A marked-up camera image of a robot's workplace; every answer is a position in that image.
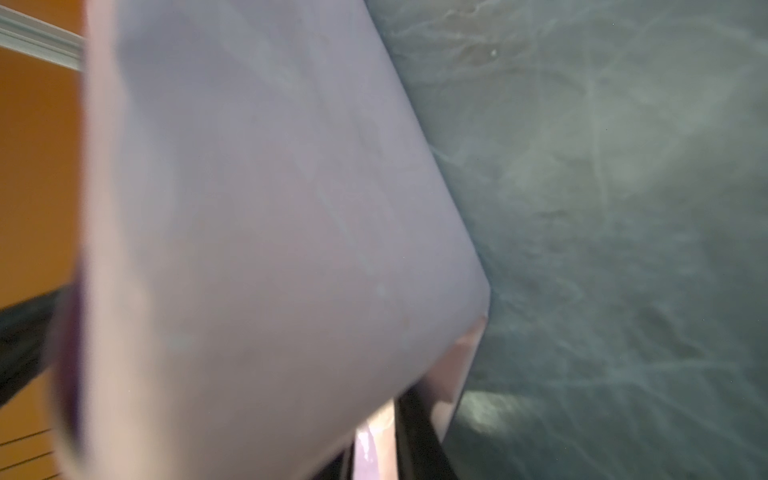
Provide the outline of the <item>purple wrapping paper sheet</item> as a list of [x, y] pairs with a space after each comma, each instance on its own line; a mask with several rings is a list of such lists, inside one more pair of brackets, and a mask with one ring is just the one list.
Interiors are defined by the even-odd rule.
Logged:
[[490, 288], [362, 1], [90, 1], [78, 268], [49, 347], [68, 479], [400, 479]]

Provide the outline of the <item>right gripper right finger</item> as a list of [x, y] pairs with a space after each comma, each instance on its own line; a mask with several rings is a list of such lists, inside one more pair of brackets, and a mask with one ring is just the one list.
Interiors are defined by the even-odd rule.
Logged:
[[458, 480], [416, 387], [394, 403], [398, 477], [401, 480]]

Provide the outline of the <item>left aluminium corner post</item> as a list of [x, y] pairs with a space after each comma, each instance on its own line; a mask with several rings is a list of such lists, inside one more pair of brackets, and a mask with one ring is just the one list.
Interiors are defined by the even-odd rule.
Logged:
[[1, 7], [1, 47], [73, 71], [82, 67], [82, 36], [6, 6]]

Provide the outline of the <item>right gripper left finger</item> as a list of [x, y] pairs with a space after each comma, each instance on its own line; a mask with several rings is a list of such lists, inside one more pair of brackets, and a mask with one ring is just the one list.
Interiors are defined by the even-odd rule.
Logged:
[[355, 443], [350, 443], [332, 461], [316, 472], [312, 480], [353, 480]]

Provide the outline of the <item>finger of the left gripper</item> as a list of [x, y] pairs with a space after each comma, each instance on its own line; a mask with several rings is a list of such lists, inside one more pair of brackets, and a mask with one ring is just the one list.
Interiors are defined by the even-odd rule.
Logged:
[[63, 289], [1, 309], [1, 404], [6, 405], [42, 369], [42, 349]]

